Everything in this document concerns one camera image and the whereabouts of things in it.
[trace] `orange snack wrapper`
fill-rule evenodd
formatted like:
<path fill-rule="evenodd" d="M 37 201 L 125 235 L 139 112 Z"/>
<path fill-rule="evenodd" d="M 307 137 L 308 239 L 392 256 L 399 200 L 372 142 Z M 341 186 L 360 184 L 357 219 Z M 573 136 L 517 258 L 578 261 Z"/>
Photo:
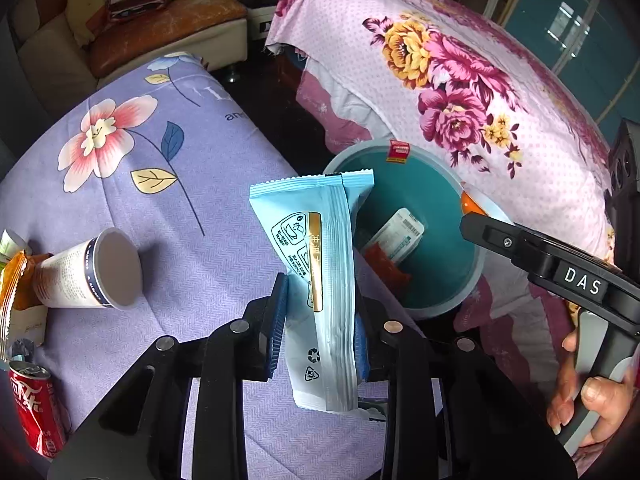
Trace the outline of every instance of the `orange snack wrapper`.
<path fill-rule="evenodd" d="M 47 322 L 47 307 L 33 291 L 34 270 L 50 254 L 27 256 L 17 253 L 2 270 L 0 282 L 0 359 L 10 357 L 13 341 L 26 338 L 42 344 Z"/>
<path fill-rule="evenodd" d="M 364 259 L 386 285 L 386 288 L 400 300 L 411 281 L 411 275 L 398 269 L 386 256 L 385 251 L 380 248 L 379 243 L 375 243 L 367 249 L 364 253 Z"/>
<path fill-rule="evenodd" d="M 2 290 L 0 290 L 0 309 L 25 310 L 40 304 L 33 291 L 33 272 L 36 265 L 49 258 L 51 254 L 27 256 L 24 251 L 17 253 L 2 272 Z"/>

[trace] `coca-cola can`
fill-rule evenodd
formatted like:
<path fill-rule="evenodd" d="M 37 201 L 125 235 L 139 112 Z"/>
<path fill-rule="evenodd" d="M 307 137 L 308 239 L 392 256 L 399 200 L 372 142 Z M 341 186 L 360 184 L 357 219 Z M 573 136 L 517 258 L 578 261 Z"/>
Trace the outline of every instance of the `coca-cola can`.
<path fill-rule="evenodd" d="M 42 456 L 55 457 L 65 445 L 66 435 L 51 374 L 32 363 L 11 361 L 9 379 L 29 445 Z"/>

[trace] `teal plastic basin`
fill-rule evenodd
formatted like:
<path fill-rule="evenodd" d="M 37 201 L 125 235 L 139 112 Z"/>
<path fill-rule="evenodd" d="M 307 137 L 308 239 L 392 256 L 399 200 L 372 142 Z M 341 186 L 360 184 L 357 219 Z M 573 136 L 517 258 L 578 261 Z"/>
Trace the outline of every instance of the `teal plastic basin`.
<path fill-rule="evenodd" d="M 425 227 L 415 251 L 399 266 L 412 275 L 402 306 L 414 319 L 439 316 L 462 302 L 478 282 L 485 249 L 460 235 L 459 178 L 435 156 L 411 146 L 406 163 L 387 162 L 388 140 L 349 147 L 325 173 L 373 169 L 375 186 L 356 220 L 360 250 L 401 207 Z"/>

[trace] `fingernail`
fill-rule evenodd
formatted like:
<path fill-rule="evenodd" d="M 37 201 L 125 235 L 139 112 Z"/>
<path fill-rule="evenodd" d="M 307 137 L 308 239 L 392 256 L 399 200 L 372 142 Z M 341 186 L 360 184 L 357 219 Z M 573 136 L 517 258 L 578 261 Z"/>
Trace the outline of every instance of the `fingernail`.
<path fill-rule="evenodd" d="M 566 404 L 563 404 L 558 408 L 557 413 L 562 425 L 566 426 L 571 420 L 571 409 Z"/>
<path fill-rule="evenodd" d="M 568 349 L 567 349 L 566 345 L 567 345 L 567 342 L 568 342 L 568 339 L 569 339 L 569 336 L 570 336 L 570 335 L 571 335 L 571 334 L 569 334 L 567 337 L 565 337 L 564 339 L 562 339 L 562 348 L 564 348 L 564 349 L 565 349 L 565 350 L 567 350 L 567 351 L 568 351 Z"/>
<path fill-rule="evenodd" d="M 593 402 L 600 395 L 600 390 L 602 389 L 602 383 L 596 377 L 590 377 L 584 383 L 582 387 L 582 398 L 584 400 L 588 400 L 589 402 Z"/>

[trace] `human hand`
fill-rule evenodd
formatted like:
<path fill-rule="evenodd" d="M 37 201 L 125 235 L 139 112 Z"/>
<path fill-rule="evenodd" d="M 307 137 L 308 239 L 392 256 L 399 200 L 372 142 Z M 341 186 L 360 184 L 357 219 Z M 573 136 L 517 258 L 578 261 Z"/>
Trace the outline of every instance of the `human hand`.
<path fill-rule="evenodd" d="M 574 395 L 578 389 L 578 374 L 574 368 L 575 349 L 578 343 L 577 331 L 571 332 L 562 347 L 572 354 L 566 359 L 558 371 L 556 392 L 551 404 L 546 409 L 546 421 L 560 433 L 560 425 L 567 425 L 574 416 Z M 584 437 L 580 447 L 591 446 L 607 440 L 613 435 L 625 419 L 633 399 L 634 377 L 631 368 L 626 371 L 622 383 L 591 377 L 587 379 L 580 391 L 582 403 L 588 410 L 597 412 L 600 418 L 593 429 Z"/>

